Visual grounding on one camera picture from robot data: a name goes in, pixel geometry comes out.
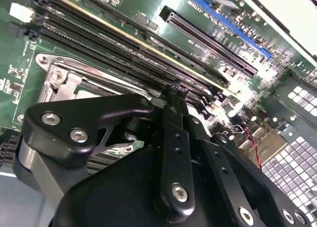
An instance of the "white surface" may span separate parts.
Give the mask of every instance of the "white surface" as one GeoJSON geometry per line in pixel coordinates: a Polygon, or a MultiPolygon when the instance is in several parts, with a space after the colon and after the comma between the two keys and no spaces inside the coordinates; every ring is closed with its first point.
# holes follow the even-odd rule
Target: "white surface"
{"type": "Polygon", "coordinates": [[[317,54],[317,9],[309,0],[259,0],[311,54],[317,54]]]}
{"type": "Polygon", "coordinates": [[[18,3],[12,3],[10,8],[10,15],[23,23],[29,23],[32,20],[34,11],[18,3]]]}

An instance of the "black plastic arm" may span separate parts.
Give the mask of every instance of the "black plastic arm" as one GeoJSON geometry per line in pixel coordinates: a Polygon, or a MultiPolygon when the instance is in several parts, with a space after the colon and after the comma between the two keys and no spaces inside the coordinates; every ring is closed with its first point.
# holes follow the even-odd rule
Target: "black plastic arm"
{"type": "Polygon", "coordinates": [[[64,166],[80,167],[97,146],[99,129],[127,117],[147,116],[153,108],[138,94],[39,103],[26,111],[21,134],[32,149],[64,166]],[[74,141],[73,130],[84,131],[87,140],[74,141]]]}

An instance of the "capacitor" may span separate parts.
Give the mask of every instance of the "capacitor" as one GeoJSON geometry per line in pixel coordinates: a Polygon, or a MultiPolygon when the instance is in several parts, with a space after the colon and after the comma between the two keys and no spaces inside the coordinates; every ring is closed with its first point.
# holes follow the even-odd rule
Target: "capacitor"
{"type": "Polygon", "coordinates": [[[226,106],[224,111],[226,112],[228,117],[234,117],[237,114],[237,112],[234,110],[234,108],[230,105],[226,106]]]}
{"type": "Polygon", "coordinates": [[[246,108],[244,112],[247,115],[247,117],[250,118],[250,121],[255,121],[257,119],[257,116],[253,113],[251,109],[246,108]]]}
{"type": "Polygon", "coordinates": [[[270,120],[269,115],[266,112],[264,112],[263,110],[258,111],[258,116],[265,122],[268,122],[270,120]]]}
{"type": "Polygon", "coordinates": [[[229,104],[234,107],[234,110],[236,112],[240,111],[243,108],[243,103],[237,98],[232,99],[229,104]]]}

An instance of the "black connector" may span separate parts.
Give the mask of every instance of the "black connector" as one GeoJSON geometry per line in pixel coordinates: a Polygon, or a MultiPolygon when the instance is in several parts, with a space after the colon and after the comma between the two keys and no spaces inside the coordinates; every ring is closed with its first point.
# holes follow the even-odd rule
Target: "black connector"
{"type": "Polygon", "coordinates": [[[165,6],[161,11],[160,16],[166,23],[180,31],[190,40],[197,43],[209,53],[225,61],[227,64],[238,69],[246,76],[253,78],[257,74],[258,70],[255,67],[250,65],[247,61],[242,59],[228,48],[224,47],[214,38],[210,37],[207,33],[202,31],[200,28],[192,24],[190,21],[182,17],[171,8],[165,6]]]}

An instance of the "blue pcie slot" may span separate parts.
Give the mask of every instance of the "blue pcie slot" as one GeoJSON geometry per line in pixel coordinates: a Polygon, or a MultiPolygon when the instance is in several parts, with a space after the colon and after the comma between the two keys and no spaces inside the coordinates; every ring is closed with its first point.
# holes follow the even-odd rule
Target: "blue pcie slot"
{"type": "Polygon", "coordinates": [[[273,54],[263,48],[260,47],[252,38],[247,36],[239,27],[234,25],[232,22],[230,22],[228,19],[223,17],[221,14],[214,11],[208,3],[206,3],[203,0],[193,0],[195,3],[198,4],[198,6],[202,7],[205,11],[210,13],[217,21],[221,22],[224,26],[226,26],[228,29],[230,29],[234,34],[238,35],[242,40],[244,40],[246,43],[248,43],[250,46],[252,46],[254,49],[256,49],[258,52],[263,54],[269,59],[273,59],[273,54]]]}

